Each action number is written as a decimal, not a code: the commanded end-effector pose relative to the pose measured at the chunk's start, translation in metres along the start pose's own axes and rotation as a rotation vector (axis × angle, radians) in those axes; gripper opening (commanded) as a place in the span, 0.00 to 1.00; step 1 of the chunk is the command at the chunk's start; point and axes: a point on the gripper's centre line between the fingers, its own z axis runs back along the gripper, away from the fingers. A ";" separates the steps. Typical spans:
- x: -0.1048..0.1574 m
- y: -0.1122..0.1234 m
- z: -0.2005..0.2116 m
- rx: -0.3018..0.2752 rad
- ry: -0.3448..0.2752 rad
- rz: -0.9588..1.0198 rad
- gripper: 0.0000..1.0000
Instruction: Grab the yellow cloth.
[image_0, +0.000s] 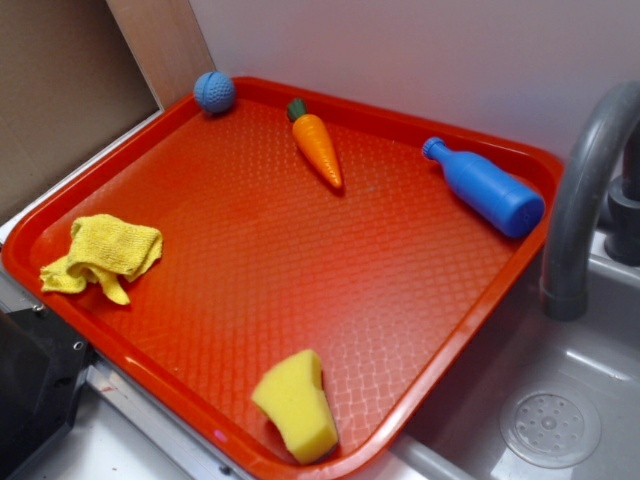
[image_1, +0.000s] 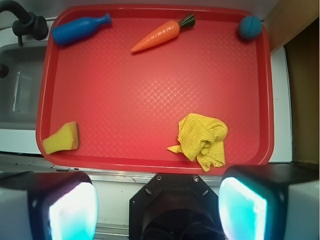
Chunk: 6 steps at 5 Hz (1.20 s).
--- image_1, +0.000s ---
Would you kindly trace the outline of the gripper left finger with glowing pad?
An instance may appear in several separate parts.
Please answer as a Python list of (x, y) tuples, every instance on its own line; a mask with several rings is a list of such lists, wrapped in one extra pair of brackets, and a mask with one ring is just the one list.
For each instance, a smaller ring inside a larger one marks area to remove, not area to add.
[(2, 172), (2, 240), (92, 240), (98, 193), (88, 174)]

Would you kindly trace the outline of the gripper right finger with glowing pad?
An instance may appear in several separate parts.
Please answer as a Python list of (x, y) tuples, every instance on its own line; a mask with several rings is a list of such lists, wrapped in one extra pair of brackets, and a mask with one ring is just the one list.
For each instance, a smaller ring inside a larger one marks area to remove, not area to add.
[(319, 166), (231, 166), (219, 187), (218, 210), (228, 240), (318, 240)]

